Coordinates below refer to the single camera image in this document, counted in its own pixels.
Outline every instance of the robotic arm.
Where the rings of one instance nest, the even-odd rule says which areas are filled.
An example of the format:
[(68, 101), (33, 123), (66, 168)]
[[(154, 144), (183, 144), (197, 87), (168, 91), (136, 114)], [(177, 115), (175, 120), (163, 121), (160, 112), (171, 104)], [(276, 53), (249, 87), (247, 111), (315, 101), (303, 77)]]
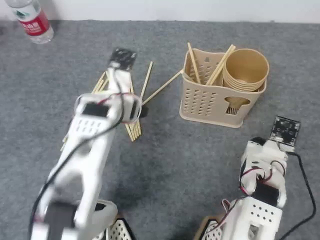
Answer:
[[(108, 89), (77, 99), (65, 147), (34, 204), (31, 240), (91, 240), (104, 232), (110, 239), (118, 209), (113, 202), (98, 202), (98, 196), (115, 127), (136, 121), (141, 113), (140, 98), (130, 93), (135, 58), (135, 52), (117, 48), (107, 69)], [(58, 189), (77, 176), (82, 198), (78, 204), (66, 202)]]
[[(296, 154), (294, 150), (299, 129), (299, 122), (277, 116), (268, 140), (255, 137), (248, 141), (241, 158), (239, 176), (239, 187), (245, 197), (231, 203), (224, 199), (225, 215), (205, 218), (194, 240), (275, 239), (282, 217), (281, 208), (287, 200), (285, 175), (288, 154)], [(316, 213), (306, 177), (305, 180), (314, 211), (293, 230)]]

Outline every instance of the cable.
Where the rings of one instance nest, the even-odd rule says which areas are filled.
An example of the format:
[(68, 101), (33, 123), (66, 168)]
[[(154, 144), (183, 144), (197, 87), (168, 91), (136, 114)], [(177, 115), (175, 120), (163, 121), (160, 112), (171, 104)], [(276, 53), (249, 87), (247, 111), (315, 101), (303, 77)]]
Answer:
[(311, 191), (311, 188), (310, 188), (310, 185), (309, 185), (309, 182), (308, 182), (308, 178), (307, 178), (307, 175), (306, 175), (306, 172), (305, 172), (305, 169), (304, 169), (304, 166), (303, 166), (303, 163), (302, 163), (300, 155), (295, 153), (295, 152), (291, 152), (291, 151), (287, 151), (286, 153), (288, 155), (296, 156), (298, 158), (298, 162), (299, 162), (299, 166), (300, 166), (300, 169), (301, 169), (301, 172), (302, 172), (302, 175), (303, 175), (303, 179), (304, 179), (306, 188), (308, 189), (308, 192), (309, 192), (309, 195), (310, 195), (310, 199), (312, 201), (313, 211), (312, 211), (312, 214), (309, 217), (303, 219), (302, 221), (300, 221), (299, 223), (294, 225), (279, 240), (284, 240), (287, 236), (289, 236), (294, 230), (296, 230), (302, 224), (305, 224), (306, 222), (310, 221), (316, 215), (316, 212), (317, 212), (316, 201), (315, 201), (314, 195), (313, 195), (313, 193)]
[(71, 159), (71, 157), (73, 156), (73, 154), (75, 154), (75, 152), (81, 148), (83, 145), (85, 145), (86, 143), (110, 132), (112, 129), (116, 128), (123, 120), (124, 115), (125, 115), (125, 101), (124, 101), (124, 96), (122, 95), (121, 92), (121, 86), (116, 78), (115, 75), (116, 70), (113, 72), (113, 78), (116, 82), (116, 85), (119, 89), (119, 93), (120, 93), (120, 98), (121, 98), (121, 116), (119, 118), (119, 120), (113, 124), (112, 126), (110, 126), (109, 128), (107, 128), (106, 130), (93, 135), (90, 138), (84, 139), (82, 142), (80, 142), (77, 146), (74, 147), (74, 149), (69, 153), (69, 155), (65, 158), (65, 160), (61, 163), (61, 165), (57, 168), (57, 170), (52, 174), (52, 176), (45, 182), (45, 184), (43, 185), (38, 197), (36, 198), (33, 206), (32, 206), (32, 210), (31, 210), (31, 214), (30, 214), (30, 218), (29, 218), (29, 226), (28, 226), (28, 233), (29, 233), (29, 240), (31, 239), (31, 234), (32, 234), (32, 229), (33, 229), (33, 224), (34, 224), (34, 218), (39, 206), (39, 202), (41, 200), (41, 198), (43, 197), (43, 195), (45, 194), (46, 190), (48, 189), (48, 187), (54, 182), (54, 180), (56, 179), (57, 175), (60, 173), (60, 171), (65, 167), (65, 165), (69, 162), (69, 160)]

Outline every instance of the red wire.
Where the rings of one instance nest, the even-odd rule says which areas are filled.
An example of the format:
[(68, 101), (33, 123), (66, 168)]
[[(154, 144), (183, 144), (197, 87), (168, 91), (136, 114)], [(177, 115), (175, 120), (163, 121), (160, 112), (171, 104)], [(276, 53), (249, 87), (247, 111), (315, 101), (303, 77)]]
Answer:
[[(106, 101), (108, 101), (112, 96), (116, 95), (120, 95), (121, 93), (113, 93), (111, 94), (110, 96), (108, 96), (107, 98), (105, 99), (102, 99), (101, 101), (99, 101), (97, 104), (104, 104)], [(130, 93), (130, 92), (125, 92), (125, 93), (122, 93), (122, 95), (134, 95), (133, 93)]]
[(217, 229), (218, 227), (220, 227), (220, 225), (222, 225), (224, 223), (224, 220), (226, 220), (227, 216), (229, 215), (229, 213), (232, 211), (232, 209), (234, 209), (234, 207), (236, 206), (237, 202), (239, 201), (239, 199), (235, 200), (234, 205), (231, 207), (231, 209), (228, 210), (228, 212), (223, 216), (223, 218), (221, 219), (221, 221), (218, 223), (217, 226), (215, 226), (213, 229), (211, 229), (210, 231), (207, 232), (210, 233), (213, 230)]
[(265, 182), (267, 182), (267, 181), (269, 181), (271, 178), (272, 178), (272, 175), (273, 175), (273, 172), (272, 172), (272, 168), (270, 169), (270, 175), (267, 177), (267, 178), (265, 178), (265, 179), (262, 179), (262, 180), (260, 180), (262, 183), (265, 183)]
[(257, 170), (257, 169), (262, 169), (262, 168), (260, 168), (260, 167), (258, 167), (258, 166), (254, 166), (253, 168), (251, 168), (251, 169), (249, 169), (249, 170), (245, 171), (245, 172), (242, 174), (242, 177), (243, 177), (244, 175), (246, 175), (246, 174), (250, 173), (251, 171), (253, 171), (253, 170)]

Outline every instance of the wooden chopstick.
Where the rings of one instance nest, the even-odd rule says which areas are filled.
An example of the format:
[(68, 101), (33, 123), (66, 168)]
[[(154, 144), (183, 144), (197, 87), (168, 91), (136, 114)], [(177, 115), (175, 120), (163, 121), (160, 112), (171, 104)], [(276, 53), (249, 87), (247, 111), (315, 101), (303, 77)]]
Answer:
[(98, 82), (96, 83), (96, 85), (94, 86), (93, 90), (92, 90), (92, 93), (95, 93), (98, 86), (100, 85), (100, 83), (104, 80), (104, 77), (105, 77), (105, 74), (106, 72), (104, 71), (101, 75), (101, 77), (99, 78)]
[(218, 65), (216, 66), (215, 70), (213, 71), (213, 73), (211, 74), (211, 76), (209, 77), (208, 81), (206, 82), (206, 85), (213, 85), (215, 80), (217, 79), (217, 77), (219, 76), (219, 74), (222, 71), (222, 68), (224, 67), (224, 63), (227, 60), (227, 58), (230, 56), (230, 54), (236, 49), (236, 46), (231, 44), (230, 47), (228, 48), (228, 50), (225, 52), (225, 54), (223, 55), (223, 57), (221, 58), (220, 62), (218, 63)]
[[(143, 100), (143, 97), (144, 97), (144, 94), (145, 94), (145, 91), (146, 91), (146, 88), (147, 88), (147, 84), (148, 84), (148, 81), (149, 81), (149, 77), (150, 77), (150, 73), (151, 73), (151, 69), (152, 69), (153, 64), (154, 64), (154, 62), (151, 61), (150, 64), (149, 64), (148, 72), (146, 73), (146, 76), (145, 76), (145, 80), (144, 80), (143, 87), (142, 87), (141, 94), (140, 94), (141, 101)], [(140, 126), (140, 120), (139, 119), (137, 121), (137, 127), (138, 127), (139, 135), (141, 135), (142, 132), (141, 132), (141, 126)]]
[(188, 42), (187, 45), (188, 45), (188, 49), (189, 49), (189, 54), (190, 54), (192, 66), (193, 66), (194, 73), (195, 73), (195, 79), (196, 79), (198, 84), (201, 84), (199, 73), (198, 73), (198, 68), (197, 68), (197, 63), (196, 63), (196, 59), (195, 59), (195, 55), (194, 55), (194, 51), (191, 48), (190, 42)]
[(145, 105), (147, 102), (149, 102), (155, 95), (157, 95), (162, 89), (164, 89), (166, 86), (168, 86), (173, 80), (175, 80), (181, 73), (182, 69), (178, 71), (172, 78), (170, 78), (165, 84), (163, 84), (158, 90), (156, 90), (154, 93), (152, 93), (146, 100), (142, 102), (142, 105)]

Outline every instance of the chopstick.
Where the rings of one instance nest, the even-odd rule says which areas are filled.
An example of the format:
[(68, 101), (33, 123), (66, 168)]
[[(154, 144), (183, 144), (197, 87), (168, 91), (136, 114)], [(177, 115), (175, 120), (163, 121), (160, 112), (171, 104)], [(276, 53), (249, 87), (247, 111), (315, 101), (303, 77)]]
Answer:
[[(142, 99), (144, 97), (144, 94), (145, 94), (145, 91), (146, 91), (146, 88), (147, 88), (147, 84), (148, 84), (148, 81), (149, 81), (149, 77), (150, 77), (150, 73), (151, 73), (151, 69), (152, 69), (153, 64), (154, 64), (154, 62), (151, 61), (150, 64), (149, 64), (148, 72), (146, 73), (146, 76), (145, 76), (145, 80), (144, 80), (143, 87), (142, 87), (141, 94), (140, 94), (141, 101), (142, 101)], [(141, 126), (140, 126), (140, 120), (139, 119), (137, 121), (137, 127), (138, 127), (139, 135), (141, 135), (142, 133), (141, 133)]]
[(230, 47), (228, 48), (228, 50), (225, 52), (225, 54), (223, 55), (223, 57), (221, 58), (220, 62), (218, 63), (218, 65), (216, 66), (215, 70), (213, 71), (213, 73), (211, 74), (211, 76), (209, 77), (206, 85), (213, 85), (215, 80), (217, 79), (217, 77), (219, 76), (219, 74), (221, 73), (222, 68), (224, 67), (224, 63), (227, 60), (227, 58), (230, 56), (230, 54), (236, 49), (236, 46), (234, 46), (233, 44), (230, 45)]
[(193, 66), (194, 73), (195, 73), (195, 79), (196, 79), (198, 84), (201, 84), (199, 73), (198, 73), (198, 69), (197, 69), (197, 63), (196, 63), (196, 59), (195, 59), (195, 56), (194, 56), (194, 51), (191, 48), (190, 42), (188, 42), (187, 45), (188, 45), (188, 49), (189, 49), (189, 54), (190, 54), (192, 66)]
[(142, 105), (145, 105), (147, 102), (149, 102), (155, 95), (157, 95), (162, 89), (164, 89), (166, 86), (168, 86), (173, 80), (175, 80), (183, 70), (181, 69), (178, 71), (172, 78), (170, 78), (165, 84), (163, 84), (158, 90), (156, 90), (154, 93), (152, 93), (146, 100), (142, 102)]

